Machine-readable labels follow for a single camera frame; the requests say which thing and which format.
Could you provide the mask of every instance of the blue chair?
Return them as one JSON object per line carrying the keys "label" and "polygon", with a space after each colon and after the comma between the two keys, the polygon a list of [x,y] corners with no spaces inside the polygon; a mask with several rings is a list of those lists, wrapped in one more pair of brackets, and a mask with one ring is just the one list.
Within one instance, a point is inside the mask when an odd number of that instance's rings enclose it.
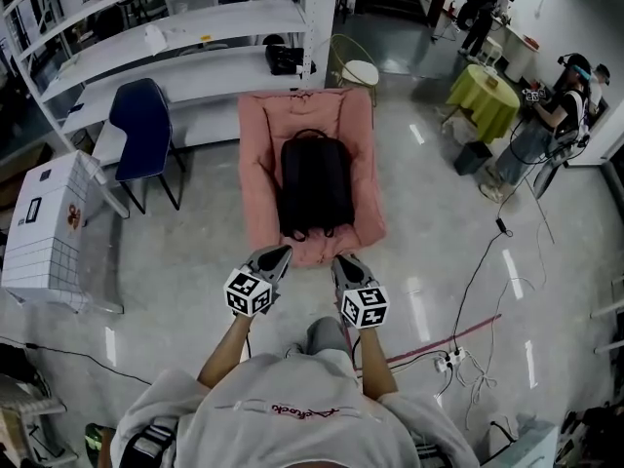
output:
{"label": "blue chair", "polygon": [[163,177],[170,149],[182,173],[186,172],[186,169],[172,143],[169,109],[156,82],[151,78],[142,78],[119,87],[108,119],[127,136],[115,179],[128,193],[136,207],[145,215],[145,209],[127,182],[137,178],[158,176],[175,209],[179,210],[179,204]]}

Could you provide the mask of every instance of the pink armchair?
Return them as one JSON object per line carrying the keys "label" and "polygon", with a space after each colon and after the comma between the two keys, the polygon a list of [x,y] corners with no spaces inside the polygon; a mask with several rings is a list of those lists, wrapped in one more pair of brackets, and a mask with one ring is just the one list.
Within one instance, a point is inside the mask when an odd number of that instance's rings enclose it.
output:
{"label": "pink armchair", "polygon": [[[385,236],[374,162],[371,98],[364,89],[330,89],[249,94],[239,98],[241,154],[239,173],[248,235],[253,249],[292,246],[296,266],[331,261]],[[310,231],[302,243],[280,233],[275,185],[282,185],[282,145],[302,129],[339,138],[351,155],[355,221],[333,237]]]}

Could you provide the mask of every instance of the black pants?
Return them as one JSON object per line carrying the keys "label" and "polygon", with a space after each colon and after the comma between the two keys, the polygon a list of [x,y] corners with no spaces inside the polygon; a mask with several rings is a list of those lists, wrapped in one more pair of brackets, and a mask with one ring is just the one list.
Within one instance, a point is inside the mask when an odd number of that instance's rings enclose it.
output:
{"label": "black pants", "polygon": [[486,38],[488,38],[492,22],[493,19],[490,13],[479,13],[477,20],[475,20],[475,23],[470,28],[468,36],[464,40],[461,48],[467,49],[472,44],[470,55],[476,56],[486,41]]}

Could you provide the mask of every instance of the backpack handle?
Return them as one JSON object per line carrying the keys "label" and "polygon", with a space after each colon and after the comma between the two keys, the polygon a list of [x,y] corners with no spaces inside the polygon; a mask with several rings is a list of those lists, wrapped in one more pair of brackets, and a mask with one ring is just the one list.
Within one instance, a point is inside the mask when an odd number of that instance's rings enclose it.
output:
{"label": "backpack handle", "polygon": [[321,132],[320,130],[316,130],[316,129],[303,129],[303,130],[299,130],[296,134],[294,134],[294,136],[292,138],[297,138],[299,137],[301,134],[305,134],[306,132],[313,132],[314,134],[316,134],[317,136],[321,136],[324,138],[329,138],[327,136],[327,134]]}

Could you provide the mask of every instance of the round table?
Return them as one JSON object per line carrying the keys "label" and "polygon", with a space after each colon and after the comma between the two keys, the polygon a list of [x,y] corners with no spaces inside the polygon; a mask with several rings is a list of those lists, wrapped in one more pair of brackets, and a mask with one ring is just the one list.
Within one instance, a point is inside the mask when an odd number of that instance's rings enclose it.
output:
{"label": "round table", "polygon": [[472,111],[470,118],[477,126],[479,140],[490,143],[505,136],[518,114],[520,99],[500,76],[495,88],[486,83],[487,79],[484,67],[469,65],[450,88],[447,104],[457,105],[455,111],[460,106]]}

